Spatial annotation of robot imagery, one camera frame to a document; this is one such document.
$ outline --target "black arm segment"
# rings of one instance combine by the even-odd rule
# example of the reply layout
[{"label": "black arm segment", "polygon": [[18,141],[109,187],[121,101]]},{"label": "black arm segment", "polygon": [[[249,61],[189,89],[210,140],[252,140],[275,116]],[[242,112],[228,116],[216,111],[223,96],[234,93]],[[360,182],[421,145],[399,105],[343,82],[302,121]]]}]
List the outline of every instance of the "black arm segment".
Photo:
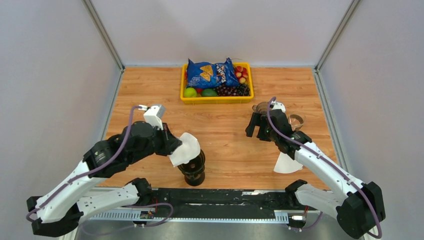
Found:
[{"label": "black arm segment", "polygon": [[[97,142],[84,154],[84,162],[87,163],[90,170],[111,159],[120,147],[126,131],[127,127],[123,129],[122,134]],[[161,130],[158,127],[152,127],[145,121],[136,121],[131,126],[128,140],[119,156],[107,167],[89,177],[110,178],[116,173],[125,171],[129,165],[152,154],[171,155],[181,144],[182,142],[171,133],[166,123],[163,123],[163,130]]]}]

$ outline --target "blue chip bag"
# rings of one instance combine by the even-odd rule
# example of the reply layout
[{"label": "blue chip bag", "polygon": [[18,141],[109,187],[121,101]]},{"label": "blue chip bag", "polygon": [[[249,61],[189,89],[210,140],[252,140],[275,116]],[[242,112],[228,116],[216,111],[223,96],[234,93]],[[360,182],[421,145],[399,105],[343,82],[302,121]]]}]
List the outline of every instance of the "blue chip bag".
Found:
[{"label": "blue chip bag", "polygon": [[221,84],[229,87],[240,85],[234,73],[233,63],[227,58],[224,63],[198,62],[188,59],[187,87],[196,89],[213,89]]}]

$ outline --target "metal frame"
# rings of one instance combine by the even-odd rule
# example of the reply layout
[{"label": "metal frame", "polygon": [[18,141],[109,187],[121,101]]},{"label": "metal frame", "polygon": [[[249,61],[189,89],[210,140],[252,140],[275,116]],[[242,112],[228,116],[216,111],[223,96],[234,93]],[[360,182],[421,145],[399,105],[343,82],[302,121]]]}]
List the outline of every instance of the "metal frame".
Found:
[{"label": "metal frame", "polygon": [[357,9],[360,2],[361,0],[352,0],[352,2],[350,3],[349,7],[346,10],[346,13],[344,14],[334,34],[332,35],[330,42],[328,43],[327,47],[325,48],[324,52],[319,58],[319,61],[315,66],[315,70],[319,71],[323,68],[323,65],[326,62],[327,57],[330,55],[331,51],[333,50],[333,47],[336,45],[337,40],[339,39],[340,35],[343,33],[343,30],[345,29],[351,17],[354,15],[355,10]]},{"label": "metal frame", "polygon": [[106,44],[107,49],[109,50],[110,54],[113,57],[113,60],[115,61],[116,65],[118,65],[121,73],[124,72],[125,66],[121,61],[121,58],[118,55],[117,50],[115,49],[114,45],[112,44],[111,38],[109,37],[108,33],[106,32],[105,27],[103,26],[102,21],[100,20],[99,15],[97,14],[96,8],[94,7],[91,0],[81,0],[84,4],[85,8],[87,9],[88,14],[90,15],[91,19],[93,20],[93,23],[95,27],[97,28],[101,38],[104,41],[104,44]]},{"label": "metal frame", "polygon": [[114,111],[114,106],[115,106],[115,103],[117,101],[119,89],[120,89],[121,83],[122,83],[122,78],[124,77],[124,72],[125,72],[125,69],[123,69],[120,72],[119,80],[118,80],[118,83],[116,85],[115,92],[113,94],[112,103],[110,104],[109,113],[107,114],[107,120],[106,120],[106,123],[104,124],[103,132],[101,133],[101,140],[105,139],[106,134],[108,133],[109,123],[111,122],[112,112]]},{"label": "metal frame", "polygon": [[325,85],[323,84],[323,77],[321,75],[321,69],[323,68],[328,56],[331,54],[331,52],[334,49],[334,46],[337,44],[337,41],[339,40],[340,36],[343,34],[343,31],[345,30],[346,26],[348,25],[350,19],[355,14],[356,9],[358,8],[359,4],[361,3],[361,0],[352,0],[349,7],[346,10],[346,13],[344,14],[343,18],[341,19],[340,23],[337,26],[337,29],[335,30],[333,36],[331,37],[330,41],[328,42],[327,47],[325,48],[324,52],[322,53],[322,56],[319,58],[318,63],[315,66],[315,69],[313,72],[313,77],[315,80],[316,88],[318,90],[319,99],[321,101],[322,110],[324,111],[325,119],[327,121],[328,129],[330,132],[331,140],[333,142],[334,150],[336,157],[338,159],[338,162],[340,166],[345,169],[349,170],[349,165],[347,164],[345,154],[344,154],[344,146],[340,141],[339,138],[339,128],[336,124],[336,120],[334,118],[333,109],[330,104],[330,100],[328,99],[327,90],[325,88]]}]

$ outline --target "white wall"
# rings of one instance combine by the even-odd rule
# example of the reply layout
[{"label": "white wall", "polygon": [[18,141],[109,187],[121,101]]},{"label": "white wall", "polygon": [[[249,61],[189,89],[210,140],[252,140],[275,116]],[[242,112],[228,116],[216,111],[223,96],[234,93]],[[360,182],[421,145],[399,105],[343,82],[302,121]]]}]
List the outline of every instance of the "white wall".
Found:
[{"label": "white wall", "polygon": [[92,0],[125,65],[315,65],[351,0]]},{"label": "white wall", "polygon": [[100,139],[119,74],[81,1],[0,2],[0,239],[44,239],[26,200]]},{"label": "white wall", "polygon": [[381,186],[383,239],[422,239],[424,2],[362,1],[322,70],[349,170]]}]

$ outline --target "transparent cup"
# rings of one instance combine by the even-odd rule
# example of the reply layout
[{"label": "transparent cup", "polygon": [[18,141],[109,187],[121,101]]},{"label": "transparent cup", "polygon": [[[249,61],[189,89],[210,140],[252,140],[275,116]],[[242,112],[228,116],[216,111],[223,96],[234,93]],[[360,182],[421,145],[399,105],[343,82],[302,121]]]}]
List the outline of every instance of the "transparent cup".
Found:
[{"label": "transparent cup", "polygon": [[259,103],[258,105],[252,106],[252,110],[255,113],[258,113],[258,114],[267,114],[267,108],[268,108],[268,102],[267,101],[263,101],[263,102]]},{"label": "transparent cup", "polygon": [[291,125],[291,130],[298,131],[305,125],[306,116],[300,111],[292,111],[287,115],[287,120]]}]

